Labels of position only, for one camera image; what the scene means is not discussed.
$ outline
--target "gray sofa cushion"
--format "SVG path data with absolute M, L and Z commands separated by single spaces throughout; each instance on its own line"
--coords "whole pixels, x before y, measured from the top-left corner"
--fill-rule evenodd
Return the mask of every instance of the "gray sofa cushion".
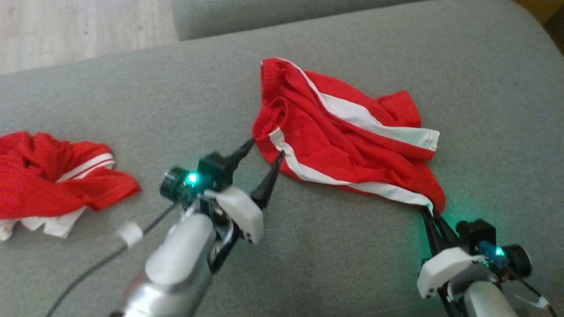
M 208 37 L 416 0 L 172 0 L 178 39 Z
M 533 259 L 528 279 L 564 313 L 564 60 L 510 1 L 429 1 L 361 11 L 0 77 L 0 134 L 47 131 L 109 144 L 143 192 L 86 213 L 66 240 L 18 227 L 0 244 L 3 317 L 44 315 L 68 283 L 115 250 L 125 221 L 168 206 L 163 172 L 194 168 L 250 136 L 269 56 L 338 77 L 371 96 L 408 89 L 441 132 L 430 164 L 444 216 L 484 218 Z M 236 184 L 268 166 L 255 149 Z M 280 177 L 259 246 L 237 244 L 198 316 L 444 316 L 416 289 L 429 256 L 419 208 Z M 107 315 L 175 222 L 76 288 L 56 316 Z M 511 303 L 526 315 L 504 284 Z

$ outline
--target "red cloth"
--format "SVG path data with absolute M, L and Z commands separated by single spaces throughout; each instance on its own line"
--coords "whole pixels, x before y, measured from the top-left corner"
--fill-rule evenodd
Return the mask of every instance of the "red cloth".
M 281 171 L 296 179 L 444 210 L 446 198 L 426 164 L 439 133 L 421 128 L 407 91 L 372 99 L 279 58 L 264 60 L 261 72 L 253 138 L 268 162 L 283 149 Z
M 112 164 L 105 144 L 24 131 L 0 137 L 0 219 L 56 217 L 83 206 L 99 211 L 138 193 L 134 178 L 101 168 Z

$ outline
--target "black cable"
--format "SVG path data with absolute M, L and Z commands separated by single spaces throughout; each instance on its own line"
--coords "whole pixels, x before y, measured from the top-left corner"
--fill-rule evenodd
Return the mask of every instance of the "black cable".
M 440 301 L 443 303 L 444 310 L 448 317 L 455 317 L 455 313 L 452 311 L 451 304 L 447 300 L 444 290 L 437 290 L 437 292 L 439 293 Z
M 163 213 L 161 213 L 157 217 L 157 219 L 155 219 L 151 224 L 149 224 L 149 226 L 147 226 L 147 228 L 145 228 L 143 230 L 143 236 L 148 234 L 149 232 L 151 232 L 151 230 L 153 230 L 159 222 L 161 222 L 171 211 L 173 211 L 174 208 L 176 208 L 177 205 L 178 205 L 178 202 L 175 202 L 172 205 L 170 205 Z M 70 294 L 72 292 L 72 290 L 78 284 L 83 282 L 86 278 L 88 278 L 97 269 L 99 269 L 99 268 L 103 267 L 104 265 L 110 263 L 112 260 L 117 258 L 120 254 L 122 254 L 126 250 L 127 250 L 127 246 L 126 245 L 122 246 L 121 248 L 119 248 L 115 252 L 113 252 L 112 254 L 103 258 L 100 262 L 91 266 L 88 270 L 86 270 L 84 273 L 79 275 L 77 278 L 75 278 L 74 281 L 72 281 L 72 283 L 70 285 L 68 285 L 68 287 L 65 289 L 65 291 L 63 293 L 61 293 L 61 295 L 59 295 L 59 297 L 57 298 L 55 303 L 53 303 L 53 305 L 51 306 L 51 309 L 49 309 L 49 312 L 45 315 L 45 317 L 52 317 L 53 314 L 55 313 L 55 310 L 57 308 L 59 308 L 61 303 L 63 303 L 63 300 L 65 300 L 65 298 L 68 296 L 68 294 Z
M 525 280 L 523 280 L 519 275 L 517 275 L 517 273 L 515 273 L 510 267 L 509 265 L 505 264 L 504 267 L 509 271 L 509 273 L 511 273 L 511 275 L 513 275 L 513 277 L 515 277 L 518 281 L 521 282 L 521 284 L 525 285 L 526 288 L 528 288 L 531 292 L 533 292 L 535 295 L 537 295 L 539 298 L 540 297 L 544 297 L 538 290 L 536 290 L 535 288 L 533 288 L 531 286 L 531 284 L 525 282 Z M 550 313 L 552 314 L 552 317 L 556 317 L 556 312 L 554 311 L 554 308 L 552 308 L 552 306 L 550 304 L 547 305 L 547 309 L 548 311 L 550 311 Z

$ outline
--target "white fabric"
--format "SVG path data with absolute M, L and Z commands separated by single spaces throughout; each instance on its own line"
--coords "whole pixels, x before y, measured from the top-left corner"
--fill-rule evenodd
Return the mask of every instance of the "white fabric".
M 370 111 L 363 106 L 345 99 L 321 93 L 300 67 L 289 60 L 279 59 L 290 63 L 300 72 L 307 81 L 310 89 L 318 96 L 322 105 L 334 116 L 361 129 L 389 139 L 401 141 L 403 143 L 431 151 L 437 150 L 439 131 L 425 129 L 423 127 L 385 126 L 374 118 L 370 114 Z
M 429 211 L 433 213 L 433 203 L 426 196 L 420 193 L 415 193 L 405 188 L 386 183 L 351 183 L 345 180 L 334 179 L 315 169 L 301 164 L 298 161 L 298 158 L 296 158 L 296 154 L 292 146 L 284 140 L 284 133 L 280 130 L 280 128 L 271 132 L 269 136 L 270 141 L 274 144 L 276 149 L 284 151 L 284 158 L 286 159 L 288 167 L 290 167 L 290 169 L 303 180 L 329 185 L 349 186 L 358 191 L 377 194 L 390 200 L 400 201 L 406 204 L 426 206 Z
M 63 174 L 56 182 L 60 183 L 72 178 L 82 179 L 97 168 L 104 167 L 111 169 L 114 164 L 113 156 L 110 153 L 105 153 L 78 165 L 76 168 Z M 85 210 L 86 207 L 83 206 L 59 217 L 28 217 L 23 219 L 0 220 L 0 241 L 5 241 L 12 236 L 14 225 L 18 221 L 30 230 L 37 230 L 44 224 L 43 233 L 64 239 L 69 235 L 74 224 Z

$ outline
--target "silver robotic arm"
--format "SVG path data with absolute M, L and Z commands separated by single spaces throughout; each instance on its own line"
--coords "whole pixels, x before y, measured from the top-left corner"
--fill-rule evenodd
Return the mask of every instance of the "silver robotic arm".
M 274 188 L 283 152 L 249 196 L 231 185 L 232 172 L 248 153 L 247 142 L 230 157 L 204 157 L 198 171 L 173 168 L 161 194 L 186 208 L 182 219 L 147 259 L 111 317 L 192 316 L 212 275 L 241 238 L 257 244 L 263 237 L 264 209 Z
M 433 257 L 424 260 L 417 279 L 421 298 L 439 297 L 449 317 L 517 317 L 501 284 L 519 280 L 556 316 L 546 299 L 523 281 L 531 274 L 523 248 L 497 246 L 496 230 L 484 220 L 459 222 L 459 237 L 440 214 L 422 213 Z

